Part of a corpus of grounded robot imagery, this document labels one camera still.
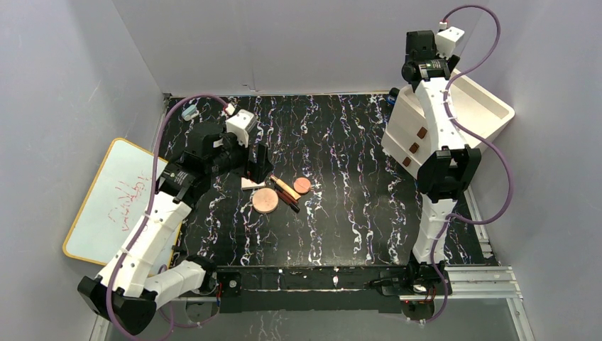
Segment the round wooden coaster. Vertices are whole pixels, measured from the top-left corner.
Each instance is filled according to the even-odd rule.
[[[251,199],[253,208],[259,213],[270,213],[278,206],[278,194],[271,188],[261,188]]]
[[[299,194],[305,194],[312,189],[312,183],[307,178],[298,178],[292,186]]]

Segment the small light blue object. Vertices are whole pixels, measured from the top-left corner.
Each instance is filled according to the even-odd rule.
[[[190,107],[184,109],[184,111],[182,112],[182,118],[185,121],[190,121],[191,119],[194,119],[195,117],[199,116],[198,114],[196,114],[196,112],[197,106],[191,105]]]

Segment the red writing on whiteboard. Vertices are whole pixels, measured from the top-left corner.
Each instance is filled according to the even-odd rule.
[[[144,193],[146,184],[150,181],[151,179],[149,177],[144,176],[144,174],[141,173],[134,185],[124,181],[118,181],[115,185],[115,189],[119,190],[120,195],[116,199],[117,206],[109,211],[107,217],[111,221],[119,223],[121,225],[121,231],[129,231],[132,225],[138,222],[142,212],[131,212],[130,208],[132,204],[140,199]]]

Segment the whiteboard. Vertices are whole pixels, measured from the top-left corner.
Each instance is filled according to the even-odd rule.
[[[157,176],[166,164],[159,159]],[[62,245],[63,252],[71,258],[106,265],[146,209],[152,169],[149,151],[126,139],[114,139]],[[159,253],[151,274],[157,274],[163,264],[169,266],[180,227]]]

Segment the white drawer unit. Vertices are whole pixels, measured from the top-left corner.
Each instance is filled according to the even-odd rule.
[[[467,76],[454,82],[450,94],[460,124],[488,141],[493,141],[514,117],[512,107]],[[381,144],[387,154],[416,178],[418,168],[432,154],[428,134],[424,112],[408,85],[399,92]],[[479,140],[462,131],[460,134],[471,148],[485,151],[486,146]]]

